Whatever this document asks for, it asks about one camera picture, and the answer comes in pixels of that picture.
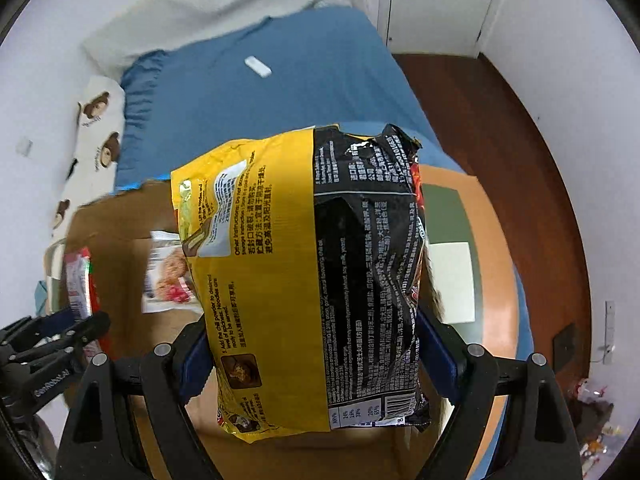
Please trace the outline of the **wall power socket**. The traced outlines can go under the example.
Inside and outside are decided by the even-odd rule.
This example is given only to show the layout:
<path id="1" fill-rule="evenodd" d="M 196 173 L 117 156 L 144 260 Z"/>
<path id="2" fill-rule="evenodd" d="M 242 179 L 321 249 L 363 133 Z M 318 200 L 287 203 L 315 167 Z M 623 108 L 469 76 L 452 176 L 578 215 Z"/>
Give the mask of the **wall power socket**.
<path id="1" fill-rule="evenodd" d="M 615 312 L 615 302 L 613 300 L 606 300 L 602 359 L 604 365 L 610 365 L 613 362 L 613 352 L 615 349 Z"/>

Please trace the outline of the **blue bed sheet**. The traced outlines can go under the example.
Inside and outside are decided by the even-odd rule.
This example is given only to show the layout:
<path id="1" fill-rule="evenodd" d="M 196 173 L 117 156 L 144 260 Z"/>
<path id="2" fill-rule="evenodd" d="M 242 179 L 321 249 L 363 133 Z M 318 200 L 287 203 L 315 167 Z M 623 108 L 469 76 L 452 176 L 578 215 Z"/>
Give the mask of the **blue bed sheet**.
<path id="1" fill-rule="evenodd" d="M 260 78 L 253 55 L 272 70 Z M 366 16 L 307 10 L 173 51 L 140 56 L 122 75 L 125 132 L 116 188 L 162 180 L 230 140 L 337 124 L 375 136 L 393 124 L 425 165 L 458 170 L 408 80 Z"/>

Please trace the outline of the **yellow black noodle packet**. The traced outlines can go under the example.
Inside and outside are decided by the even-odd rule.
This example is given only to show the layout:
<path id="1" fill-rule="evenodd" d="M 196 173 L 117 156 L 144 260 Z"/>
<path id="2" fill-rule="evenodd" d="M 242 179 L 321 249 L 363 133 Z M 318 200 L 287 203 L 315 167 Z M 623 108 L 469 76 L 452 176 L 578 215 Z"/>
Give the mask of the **yellow black noodle packet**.
<path id="1" fill-rule="evenodd" d="M 233 140 L 172 172 L 225 432 L 427 422 L 419 148 L 394 125 L 329 125 Z"/>

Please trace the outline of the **white oat cookie packet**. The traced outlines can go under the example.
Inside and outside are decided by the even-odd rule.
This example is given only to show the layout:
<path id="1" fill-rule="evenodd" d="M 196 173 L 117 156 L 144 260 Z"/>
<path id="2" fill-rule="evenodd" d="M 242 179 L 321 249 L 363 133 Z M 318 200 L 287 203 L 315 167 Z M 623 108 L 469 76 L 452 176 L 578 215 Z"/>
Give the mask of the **white oat cookie packet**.
<path id="1" fill-rule="evenodd" d="M 152 231 L 144 276 L 142 312 L 151 314 L 169 310 L 191 311 L 196 314 L 203 312 L 179 235 Z"/>

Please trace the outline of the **white door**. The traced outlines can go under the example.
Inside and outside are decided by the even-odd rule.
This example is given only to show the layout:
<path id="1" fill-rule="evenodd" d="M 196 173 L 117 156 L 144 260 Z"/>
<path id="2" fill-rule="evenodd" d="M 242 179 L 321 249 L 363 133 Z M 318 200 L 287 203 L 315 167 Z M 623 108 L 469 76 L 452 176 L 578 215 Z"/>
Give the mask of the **white door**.
<path id="1" fill-rule="evenodd" d="M 474 56 L 499 0 L 380 0 L 378 31 L 393 54 Z"/>

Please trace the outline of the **brown cardboard box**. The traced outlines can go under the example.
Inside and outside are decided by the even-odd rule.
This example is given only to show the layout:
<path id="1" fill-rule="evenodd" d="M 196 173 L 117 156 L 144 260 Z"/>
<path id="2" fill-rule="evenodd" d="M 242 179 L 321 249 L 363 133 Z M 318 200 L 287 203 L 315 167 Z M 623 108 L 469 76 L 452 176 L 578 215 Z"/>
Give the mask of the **brown cardboard box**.
<path id="1" fill-rule="evenodd" d="M 533 349 L 522 286 L 510 270 L 500 222 L 477 178 L 423 165 L 427 234 L 433 245 L 454 238 L 452 222 L 468 219 L 480 259 L 484 326 L 477 340 L 496 356 L 524 359 Z M 80 208 L 66 250 L 88 248 L 100 306 L 111 318 L 104 348 L 112 359 L 142 356 L 172 341 L 195 320 L 189 311 L 141 310 L 153 230 L 175 227 L 169 185 L 137 191 Z M 215 466 L 227 479 L 412 479 L 436 444 L 438 428 L 344 429 L 245 443 L 216 422 L 217 384 L 211 379 L 188 413 Z"/>

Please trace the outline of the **green white checkered blanket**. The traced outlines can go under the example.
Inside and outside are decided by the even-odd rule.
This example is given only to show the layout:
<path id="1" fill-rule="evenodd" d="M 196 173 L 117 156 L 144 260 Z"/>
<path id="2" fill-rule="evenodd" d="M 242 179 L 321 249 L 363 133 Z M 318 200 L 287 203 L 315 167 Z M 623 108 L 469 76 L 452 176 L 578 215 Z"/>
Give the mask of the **green white checkered blanket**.
<path id="1" fill-rule="evenodd" d="M 422 185 L 428 264 L 442 322 L 468 344 L 483 341 L 483 291 L 471 223 L 454 188 Z"/>

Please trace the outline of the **bear print pillow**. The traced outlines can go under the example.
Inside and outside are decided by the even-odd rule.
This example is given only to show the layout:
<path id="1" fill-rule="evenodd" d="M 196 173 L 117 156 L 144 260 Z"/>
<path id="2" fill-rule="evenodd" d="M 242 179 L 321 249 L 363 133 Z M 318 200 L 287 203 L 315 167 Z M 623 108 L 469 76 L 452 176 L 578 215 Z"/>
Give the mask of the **bear print pillow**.
<path id="1" fill-rule="evenodd" d="M 114 190 L 125 128 L 125 92 L 111 78 L 92 76 L 79 102 L 70 171 L 53 220 L 52 240 L 65 237 L 77 209 Z"/>

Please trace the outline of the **white remote control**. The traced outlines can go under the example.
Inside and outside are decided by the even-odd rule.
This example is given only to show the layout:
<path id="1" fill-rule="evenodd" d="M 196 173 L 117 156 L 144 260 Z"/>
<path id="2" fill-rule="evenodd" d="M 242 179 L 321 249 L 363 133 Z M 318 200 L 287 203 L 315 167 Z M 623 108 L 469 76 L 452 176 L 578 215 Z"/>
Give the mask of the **white remote control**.
<path id="1" fill-rule="evenodd" d="M 244 64 L 260 78 L 267 78 L 272 74 L 271 68 L 253 55 L 248 56 L 244 60 Z"/>

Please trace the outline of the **red white snack packet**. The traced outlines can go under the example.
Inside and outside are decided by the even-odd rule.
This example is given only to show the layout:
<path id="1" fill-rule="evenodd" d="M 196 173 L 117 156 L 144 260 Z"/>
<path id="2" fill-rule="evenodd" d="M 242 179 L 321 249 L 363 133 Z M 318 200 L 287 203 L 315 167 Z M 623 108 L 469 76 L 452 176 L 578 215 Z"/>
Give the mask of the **red white snack packet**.
<path id="1" fill-rule="evenodd" d="M 88 360 L 99 354 L 109 359 L 111 319 L 100 305 L 89 248 L 67 254 L 64 263 L 68 303 L 74 316 L 74 336 Z"/>

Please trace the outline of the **white quilt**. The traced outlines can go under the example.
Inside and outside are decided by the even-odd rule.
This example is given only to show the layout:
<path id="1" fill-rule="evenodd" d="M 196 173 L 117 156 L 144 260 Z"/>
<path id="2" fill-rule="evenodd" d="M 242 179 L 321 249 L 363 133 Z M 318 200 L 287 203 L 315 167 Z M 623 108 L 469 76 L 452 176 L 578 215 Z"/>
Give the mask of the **white quilt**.
<path id="1" fill-rule="evenodd" d="M 145 53 L 176 50 L 265 18 L 324 6 L 369 11 L 367 0 L 138 0 L 92 32 L 82 47 L 103 75 L 116 80 Z"/>

